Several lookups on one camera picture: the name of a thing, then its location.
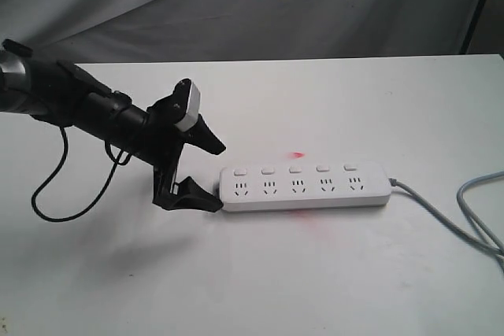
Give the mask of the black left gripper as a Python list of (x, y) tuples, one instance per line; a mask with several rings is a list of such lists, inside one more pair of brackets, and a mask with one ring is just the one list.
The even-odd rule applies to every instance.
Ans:
[[(218, 211), (222, 201), (201, 188), (190, 176), (175, 183), (183, 149), (181, 131), (176, 126), (187, 112), (188, 92), (174, 90), (147, 108), (149, 144), (153, 148), (153, 204), (164, 210), (193, 209)], [(203, 116), (184, 133), (185, 142), (212, 155), (226, 150), (225, 144), (210, 130)]]

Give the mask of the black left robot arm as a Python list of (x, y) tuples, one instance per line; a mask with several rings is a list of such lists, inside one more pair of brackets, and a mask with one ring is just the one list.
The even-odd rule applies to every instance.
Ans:
[(187, 144), (219, 155), (225, 146), (200, 114), (201, 94), (191, 79), (147, 109), (114, 91), (70, 61), (45, 61), (31, 48), (6, 39), (1, 44), (1, 111), (27, 114), (59, 127), (77, 127), (104, 142), (114, 165), (135, 157), (152, 166), (153, 203), (164, 210), (216, 212), (220, 199), (191, 177), (176, 181)]

